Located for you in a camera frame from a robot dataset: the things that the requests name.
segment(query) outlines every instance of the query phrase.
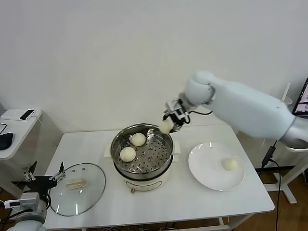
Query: white table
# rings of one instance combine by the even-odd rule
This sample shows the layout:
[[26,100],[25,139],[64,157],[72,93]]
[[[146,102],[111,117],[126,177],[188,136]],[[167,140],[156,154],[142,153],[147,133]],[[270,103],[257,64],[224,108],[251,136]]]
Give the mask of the white table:
[[[90,162],[100,166],[106,176],[106,187],[98,203],[75,217],[63,217],[51,209],[44,226],[47,229],[77,229],[85,227],[123,226],[172,222],[205,218],[220,218],[220,226],[196,230],[232,229],[254,213],[272,211],[274,204],[259,179],[245,151],[228,125],[186,127],[172,134],[180,142],[179,162],[172,163],[166,184],[153,191],[130,193],[112,163],[103,157],[118,131],[80,132],[64,134],[46,175],[64,166]],[[245,167],[245,179],[228,192],[213,191],[200,184],[188,167],[188,155],[203,142],[222,142],[238,150]],[[221,217],[238,216],[224,225]]]
[[[15,155],[20,145],[23,143],[41,114],[42,112],[40,110],[35,110],[35,117],[30,118],[28,121],[0,119],[0,123],[7,125],[7,128],[3,131],[2,134],[9,132],[13,133],[12,145],[8,149],[0,151],[0,161],[9,160]],[[5,180],[4,177],[0,178],[0,187],[2,187],[16,198],[19,198],[23,193],[22,190],[12,184],[10,181]]]

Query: white wall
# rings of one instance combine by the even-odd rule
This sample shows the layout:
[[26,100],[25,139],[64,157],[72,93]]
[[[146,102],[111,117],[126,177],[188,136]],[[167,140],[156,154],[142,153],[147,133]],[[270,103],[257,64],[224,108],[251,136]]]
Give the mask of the white wall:
[[306,0],[3,0],[0,102],[70,132],[158,123],[198,69],[297,95],[307,27]]

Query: computer mouse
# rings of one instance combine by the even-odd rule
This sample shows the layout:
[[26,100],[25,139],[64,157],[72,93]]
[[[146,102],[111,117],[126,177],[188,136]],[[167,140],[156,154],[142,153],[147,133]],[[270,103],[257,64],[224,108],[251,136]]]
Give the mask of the computer mouse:
[[0,135],[0,150],[5,150],[9,148],[12,144],[13,133],[6,133]]

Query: black cable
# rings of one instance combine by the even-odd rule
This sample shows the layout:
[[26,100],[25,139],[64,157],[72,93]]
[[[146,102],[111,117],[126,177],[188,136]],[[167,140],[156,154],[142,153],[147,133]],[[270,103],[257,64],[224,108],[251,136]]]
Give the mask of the black cable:
[[51,197],[49,194],[47,194],[47,198],[48,198],[48,203],[47,203],[46,210],[49,209],[49,207],[51,206]]
[[9,218],[9,216],[10,216],[10,213],[11,212],[9,212],[9,214],[6,216],[6,218],[4,219],[4,222],[3,222],[3,224],[2,224],[2,229],[1,229],[1,231],[3,231],[3,229],[4,229],[4,226],[6,225],[6,221],[8,220],[8,218]]
[[22,213],[25,213],[25,212],[32,212],[32,211],[33,211],[32,209],[26,209],[26,210],[20,211],[20,212],[18,212],[18,213],[15,213],[14,215],[11,215],[11,216],[10,216],[10,213],[9,213],[8,216],[5,218],[3,224],[2,224],[2,229],[1,229],[1,231],[3,231],[4,226],[5,226],[6,224],[8,224],[8,223],[7,223],[7,220],[9,220],[9,219],[11,219],[11,218],[13,218],[13,217],[15,217],[15,216],[18,216],[18,215],[20,215],[20,214],[22,214]]
[[15,213],[15,214],[9,216],[9,217],[6,218],[5,220],[9,220],[9,219],[11,219],[11,218],[13,218],[13,217],[16,217],[16,216],[18,216],[18,215],[20,215],[20,214],[22,214],[22,213],[32,212],[32,211],[33,211],[33,210],[32,210],[31,208],[25,209],[25,210],[23,210],[23,211],[20,211],[20,212],[18,212],[18,213]]
[[1,125],[4,125],[4,128],[2,129],[2,131],[0,132],[0,134],[6,129],[7,125],[6,124],[3,124],[3,123],[0,123]]
[[276,146],[277,142],[278,141],[275,141],[275,143],[271,147],[269,147],[268,152],[265,154],[265,156],[262,160],[261,170],[265,167],[265,165],[268,164],[269,160],[273,157],[273,154],[276,151],[275,146]]
[[277,198],[277,215],[276,215],[276,231],[278,231],[278,216],[279,216],[279,197],[280,197],[280,188],[281,188],[281,174],[280,174],[280,169],[279,165],[276,161],[270,159],[271,162],[275,163],[278,167],[278,172],[279,172],[279,187],[278,187],[278,198]]
[[207,116],[207,115],[210,115],[210,114],[213,113],[213,111],[208,112],[208,113],[201,113],[201,112],[196,112],[196,111],[191,111],[191,112],[196,113],[196,114],[199,114],[199,115],[203,115],[203,116],[205,116],[205,115]]

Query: steamed bun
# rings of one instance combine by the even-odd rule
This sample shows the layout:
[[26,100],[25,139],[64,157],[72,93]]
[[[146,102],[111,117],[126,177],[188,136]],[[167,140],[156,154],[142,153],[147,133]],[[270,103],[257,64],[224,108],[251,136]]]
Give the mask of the steamed bun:
[[131,142],[135,146],[143,146],[145,141],[146,138],[142,133],[136,133],[131,137]]
[[169,134],[172,128],[173,122],[168,119],[164,120],[159,126],[159,130],[164,134]]
[[227,171],[234,171],[237,169],[237,161],[234,158],[225,158],[221,161],[223,168]]
[[136,157],[136,151],[132,147],[123,148],[120,152],[120,158],[124,162],[130,162]]

